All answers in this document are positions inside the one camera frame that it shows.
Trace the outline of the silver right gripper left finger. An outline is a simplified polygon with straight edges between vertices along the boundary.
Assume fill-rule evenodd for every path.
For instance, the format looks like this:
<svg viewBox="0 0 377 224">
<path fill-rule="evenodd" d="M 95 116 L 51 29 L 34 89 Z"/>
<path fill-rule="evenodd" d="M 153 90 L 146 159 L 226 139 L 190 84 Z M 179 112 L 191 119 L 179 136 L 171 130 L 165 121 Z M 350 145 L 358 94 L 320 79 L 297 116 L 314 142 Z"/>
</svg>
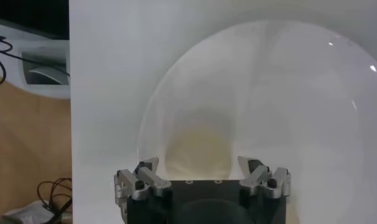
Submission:
<svg viewBox="0 0 377 224">
<path fill-rule="evenodd" d="M 123 207 L 129 197 L 133 200 L 145 200 L 150 194 L 165 197 L 172 183 L 156 174 L 158 163 L 159 158 L 153 157 L 140 161 L 133 172 L 118 170 L 114 174 L 116 205 Z"/>
</svg>

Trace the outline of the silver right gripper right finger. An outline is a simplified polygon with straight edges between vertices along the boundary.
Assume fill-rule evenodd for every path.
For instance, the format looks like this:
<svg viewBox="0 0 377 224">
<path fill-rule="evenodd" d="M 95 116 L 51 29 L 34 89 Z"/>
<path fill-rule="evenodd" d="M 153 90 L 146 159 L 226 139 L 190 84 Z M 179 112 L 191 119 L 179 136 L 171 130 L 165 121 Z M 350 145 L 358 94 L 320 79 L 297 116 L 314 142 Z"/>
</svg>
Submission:
<svg viewBox="0 0 377 224">
<path fill-rule="evenodd" d="M 291 173 L 287 168 L 278 167 L 274 172 L 260 160 L 238 156 L 243 179 L 239 181 L 249 196 L 257 195 L 259 190 L 266 198 L 279 199 L 291 195 Z"/>
</svg>

